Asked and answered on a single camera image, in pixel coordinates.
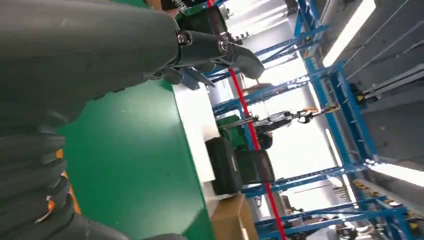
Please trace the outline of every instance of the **person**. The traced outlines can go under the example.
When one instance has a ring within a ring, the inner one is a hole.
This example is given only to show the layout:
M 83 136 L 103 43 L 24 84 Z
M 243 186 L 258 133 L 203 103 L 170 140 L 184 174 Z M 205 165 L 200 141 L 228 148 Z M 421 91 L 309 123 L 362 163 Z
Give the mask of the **person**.
M 206 1 L 207 0 L 144 0 L 149 7 L 157 11 L 164 11 L 173 18 L 177 16 L 180 9 L 194 7 Z

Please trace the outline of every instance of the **metal frame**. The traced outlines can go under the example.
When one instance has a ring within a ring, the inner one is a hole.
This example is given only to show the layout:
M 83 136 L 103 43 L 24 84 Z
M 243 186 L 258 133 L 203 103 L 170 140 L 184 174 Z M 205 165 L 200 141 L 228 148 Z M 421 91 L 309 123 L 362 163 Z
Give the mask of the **metal frame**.
M 365 200 L 360 200 L 357 202 L 349 202 L 343 203 L 323 209 L 306 211 L 298 214 L 292 214 L 288 216 L 283 216 L 280 218 L 281 221 L 290 221 L 295 219 L 303 219 L 307 216 L 313 215 L 349 215 L 343 218 L 324 220 L 321 222 L 316 222 L 309 225 L 296 226 L 285 228 L 285 233 L 287 235 L 303 233 L 311 230 L 317 230 L 329 227 L 331 225 L 343 224 L 345 222 L 354 222 L 358 220 L 365 219 L 381 219 L 381 223 L 383 223 L 387 228 L 386 232 L 394 240 L 407 239 L 414 240 L 415 238 L 411 234 L 408 223 L 405 220 L 404 214 L 407 213 L 407 209 L 403 206 L 400 207 L 392 207 L 384 203 L 386 200 L 385 196 L 369 198 Z M 353 211 L 353 210 L 342 210 L 342 209 L 351 209 L 354 206 L 358 205 L 373 205 L 376 210 L 373 211 Z M 259 233 L 259 237 L 261 239 L 268 238 L 278 238 L 279 235 L 275 231 L 267 230 L 267 227 L 273 225 L 275 223 L 275 219 L 269 219 L 264 221 L 258 221 L 255 223 L 256 229 Z
M 337 101 L 340 105 L 343 118 L 346 121 L 349 129 L 349 133 L 354 139 L 356 148 L 354 152 L 357 153 L 356 159 L 359 159 L 360 161 L 356 162 L 355 159 L 353 159 L 350 155 L 351 151 L 348 150 L 348 145 L 344 141 L 342 135 L 343 131 L 341 131 L 339 125 L 340 123 L 338 122 L 338 119 L 336 119 L 335 114 L 328 113 L 325 116 L 328 121 L 329 129 L 338 151 L 338 153 L 335 152 L 334 154 L 340 155 L 342 166 L 323 169 L 320 171 L 311 172 L 308 174 L 295 176 L 287 179 L 279 179 L 271 184 L 271 190 L 273 192 L 284 191 L 289 188 L 325 180 L 329 177 L 340 177 L 344 174 L 347 175 L 350 182 L 353 182 L 353 180 L 357 178 L 357 172 L 367 170 L 374 165 L 380 164 L 378 162 L 377 149 L 370 137 L 365 121 L 363 120 L 360 114 L 359 106 L 357 105 L 356 99 L 352 91 L 350 90 L 346 76 L 343 72 L 342 65 L 336 64 L 332 67 L 322 68 L 319 66 L 319 63 L 316 63 L 314 58 L 311 57 L 314 55 L 315 49 L 321 41 L 323 31 L 325 31 L 328 26 L 321 25 L 319 14 L 314 4 L 314 0 L 298 0 L 298 3 L 299 14 L 297 17 L 297 24 L 294 30 L 295 38 L 268 47 L 266 49 L 256 52 L 255 54 L 257 56 L 261 56 L 271 51 L 276 51 L 264 60 L 264 63 L 267 63 L 277 58 L 294 53 L 296 50 L 300 50 L 302 52 L 306 68 L 308 70 L 308 74 L 300 78 L 282 83 L 278 86 L 268 87 L 266 89 L 259 90 L 255 93 L 247 95 L 246 97 L 244 97 L 244 99 L 248 105 L 255 104 L 272 98 L 278 94 L 288 92 L 292 89 L 303 87 L 309 82 L 313 85 L 316 91 L 320 105 L 325 106 L 329 102 L 329 96 L 327 94 L 328 92 L 330 94 L 333 94 L 334 100 Z M 301 44 L 301 46 L 297 46 L 298 48 L 295 49 L 293 47 L 295 44 Z M 226 72 L 213 72 L 209 74 L 208 77 L 212 78 L 212 81 L 216 82 L 228 78 L 229 74 Z M 234 110 L 240 111 L 242 119 L 245 117 L 239 99 L 232 99 L 215 105 L 213 107 L 213 112 L 216 116 Z M 243 129 L 246 134 L 247 143 L 252 149 L 252 135 L 246 126 L 244 126 Z M 374 158 L 373 164 L 370 164 L 371 161 L 366 161 L 367 159 L 371 158 Z M 245 193 L 248 198 L 260 196 L 266 193 L 264 185 L 246 188 L 242 192 Z M 391 206 L 385 204 L 385 196 L 367 199 L 359 189 L 355 189 L 353 192 L 355 194 L 356 199 L 359 199 L 359 201 L 339 204 L 336 206 L 303 212 L 300 214 L 283 216 L 278 219 L 270 219 L 266 221 L 257 222 L 256 227 L 258 229 L 259 235 L 262 239 L 284 238 L 281 232 L 268 231 L 265 228 L 266 226 L 276 224 L 276 221 L 289 221 L 296 218 L 319 214 L 343 214 L 348 216 L 342 219 L 332 219 L 299 227 L 286 228 L 284 232 L 286 234 L 295 234 L 325 228 L 330 225 L 342 224 L 345 221 L 358 221 L 365 219 L 370 219 L 370 222 L 375 224 L 379 222 L 379 220 L 377 219 L 383 219 L 383 222 L 386 226 L 384 233 L 386 234 L 386 236 L 388 236 L 388 238 L 393 240 L 400 240 L 401 237 L 407 240 L 414 239 L 411 235 L 409 226 L 405 220 L 404 214 L 407 212 L 407 209 L 405 207 L 392 208 Z M 373 204 L 372 206 L 377 207 L 378 210 L 370 210 L 369 206 L 371 204 Z M 359 206 L 360 210 L 342 210 L 346 208 L 353 208 L 355 206 Z
M 404 86 L 406 84 L 412 83 L 422 77 L 424 77 L 424 63 L 421 63 L 404 73 L 392 77 L 387 81 L 374 85 L 363 93 L 365 94 L 366 99 L 370 99 L 372 97 L 377 97 L 378 99 L 381 99 L 384 93 L 395 88 Z
M 244 99 L 248 105 L 263 102 L 274 96 L 303 87 L 304 85 L 308 84 L 310 81 L 319 80 L 320 77 L 325 75 L 331 69 L 332 67 L 318 69 L 315 72 L 312 72 L 312 73 L 310 72 L 309 74 L 303 75 L 293 80 L 289 80 L 280 85 L 271 86 L 265 89 L 258 90 L 254 93 L 244 96 Z M 219 115 L 237 110 L 239 104 L 240 104 L 240 99 L 238 98 L 219 103 L 212 107 L 213 114 L 215 116 L 219 116 Z
M 310 184 L 322 180 L 326 180 L 331 177 L 341 177 L 345 174 L 353 174 L 356 172 L 364 171 L 373 166 L 378 166 L 379 163 L 374 162 L 372 164 L 361 164 L 361 165 L 345 165 L 342 167 L 331 167 L 323 169 L 321 171 L 311 172 L 308 174 L 290 177 L 287 179 L 277 180 L 272 183 L 272 191 L 286 191 L 290 188 L 295 188 L 301 185 Z M 256 196 L 261 196 L 265 194 L 264 188 L 260 186 L 248 187 L 242 190 L 242 193 L 246 195 L 247 198 L 253 198 Z

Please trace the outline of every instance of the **blue steel rack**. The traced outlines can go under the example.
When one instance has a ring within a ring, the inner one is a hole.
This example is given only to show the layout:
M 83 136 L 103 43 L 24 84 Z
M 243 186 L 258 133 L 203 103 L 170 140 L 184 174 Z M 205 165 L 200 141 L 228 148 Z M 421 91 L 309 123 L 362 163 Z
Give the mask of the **blue steel rack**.
M 268 47 L 256 52 L 255 54 L 257 56 L 261 56 L 271 51 L 276 51 L 271 55 L 271 57 L 265 59 L 264 62 L 267 62 L 283 56 L 287 56 L 293 51 L 299 50 L 304 58 L 303 60 L 308 74 L 286 83 L 282 83 L 278 86 L 269 87 L 257 91 L 253 94 L 249 94 L 245 97 L 246 103 L 248 105 L 258 103 L 272 98 L 278 94 L 303 87 L 307 83 L 311 82 L 321 106 L 325 106 L 332 100 L 339 103 L 342 116 L 347 123 L 348 132 L 352 136 L 355 149 L 349 149 L 347 147 L 348 145 L 344 141 L 341 126 L 338 122 L 338 119 L 336 119 L 335 114 L 326 114 L 325 117 L 327 119 L 329 130 L 334 139 L 338 154 L 341 158 L 342 166 L 323 169 L 287 179 L 279 179 L 272 184 L 273 191 L 284 191 L 300 185 L 325 180 L 329 177 L 340 177 L 344 174 L 347 175 L 349 181 L 352 183 L 353 180 L 357 179 L 357 172 L 367 170 L 374 165 L 380 164 L 378 161 L 379 157 L 377 155 L 375 144 L 370 137 L 365 121 L 360 114 L 356 99 L 350 90 L 346 76 L 343 72 L 343 65 L 335 64 L 334 66 L 325 68 L 322 67 L 321 63 L 317 63 L 313 58 L 315 49 L 321 41 L 322 34 L 328 28 L 328 26 L 323 26 L 321 24 L 320 16 L 317 8 L 315 7 L 314 0 L 297 1 L 299 5 L 299 11 L 296 27 L 294 30 L 295 38 Z M 208 75 L 208 77 L 210 77 L 215 82 L 226 79 L 228 76 L 228 73 L 220 73 L 219 70 Z M 329 94 L 333 94 L 334 99 L 329 101 Z M 241 110 L 240 107 L 239 99 L 232 99 L 213 107 L 213 112 L 216 116 L 233 110 L 239 110 L 241 117 L 244 117 L 243 110 Z M 252 136 L 246 127 L 244 127 L 244 130 L 246 131 L 246 137 L 248 138 L 247 143 L 250 147 L 252 147 Z M 357 157 L 354 158 L 350 153 L 357 153 Z M 370 161 L 366 161 L 367 159 L 374 159 L 375 164 L 370 164 Z M 278 221 L 290 221 L 296 218 L 312 215 L 343 214 L 348 216 L 309 225 L 286 228 L 285 232 L 286 234 L 291 235 L 295 233 L 325 228 L 330 225 L 342 224 L 344 222 L 369 219 L 373 224 L 383 223 L 385 227 L 384 234 L 392 240 L 414 239 L 414 237 L 411 235 L 409 225 L 405 220 L 405 214 L 407 212 L 405 207 L 401 206 L 392 208 L 391 206 L 384 203 L 384 200 L 386 199 L 385 196 L 380 196 L 377 198 L 366 198 L 358 188 L 354 188 L 353 192 L 355 194 L 355 198 L 358 199 L 357 202 L 344 203 L 324 209 L 283 216 L 278 219 Z M 263 186 L 256 186 L 244 189 L 243 193 L 245 193 L 247 197 L 254 197 L 264 194 L 265 191 Z M 359 211 L 343 210 L 355 206 L 359 206 Z M 269 219 L 265 221 L 259 221 L 255 224 L 261 239 L 280 239 L 280 234 L 278 232 L 268 228 L 275 223 L 276 219 Z
M 306 211 L 298 214 L 292 214 L 288 216 L 283 216 L 280 218 L 281 221 L 290 221 L 295 219 L 303 219 L 308 216 L 316 215 L 335 215 L 339 216 L 340 214 L 343 217 L 336 219 L 324 220 L 317 223 L 295 226 L 285 228 L 284 231 L 287 235 L 293 235 L 296 233 L 303 233 L 311 230 L 326 228 L 331 225 L 344 224 L 345 222 L 353 222 L 366 219 L 383 219 L 386 235 L 390 236 L 391 239 L 401 240 L 413 240 L 415 239 L 409 230 L 407 221 L 405 220 L 404 215 L 408 210 L 403 206 L 392 207 L 384 203 L 386 200 L 385 196 L 368 198 L 360 200 L 357 202 L 343 203 L 323 209 Z M 373 205 L 371 211 L 352 211 L 352 210 L 343 210 L 351 209 L 354 206 L 358 205 Z M 258 221 L 255 223 L 256 229 L 259 233 L 261 239 L 269 238 L 278 238 L 279 235 L 276 231 L 273 231 L 272 227 L 275 224 L 275 219 Z
M 372 164 L 361 164 L 361 165 L 345 165 L 339 167 L 331 167 L 323 169 L 321 171 L 311 172 L 300 176 L 294 176 L 287 179 L 277 180 L 272 183 L 272 191 L 286 191 L 290 188 L 298 187 L 305 184 L 310 184 L 325 180 L 331 177 L 341 177 L 344 174 L 352 174 L 360 171 L 369 169 L 370 167 L 377 166 L 379 163 L 374 162 Z M 242 190 L 242 193 L 247 198 L 253 198 L 265 194 L 265 190 L 262 185 L 248 187 Z

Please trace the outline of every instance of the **robotic arm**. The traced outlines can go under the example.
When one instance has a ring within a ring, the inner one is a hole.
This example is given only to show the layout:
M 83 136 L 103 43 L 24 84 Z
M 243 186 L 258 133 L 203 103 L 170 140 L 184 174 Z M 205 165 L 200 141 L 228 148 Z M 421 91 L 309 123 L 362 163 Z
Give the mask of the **robotic arm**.
M 220 36 L 180 31 L 166 13 L 113 2 L 2 0 L 0 23 L 0 101 L 84 103 L 149 79 L 179 84 L 175 68 L 205 63 L 249 78 L 265 70 Z

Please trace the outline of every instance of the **black bag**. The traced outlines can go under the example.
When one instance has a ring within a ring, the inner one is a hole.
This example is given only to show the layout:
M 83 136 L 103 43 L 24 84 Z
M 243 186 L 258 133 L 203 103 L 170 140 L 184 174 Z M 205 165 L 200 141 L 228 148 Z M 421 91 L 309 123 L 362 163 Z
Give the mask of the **black bag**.
M 265 150 L 236 150 L 235 156 L 244 185 L 272 183 L 276 180 Z
M 232 195 L 241 191 L 242 177 L 231 143 L 223 137 L 215 137 L 206 142 L 206 148 L 215 173 L 216 179 L 212 182 L 215 193 Z

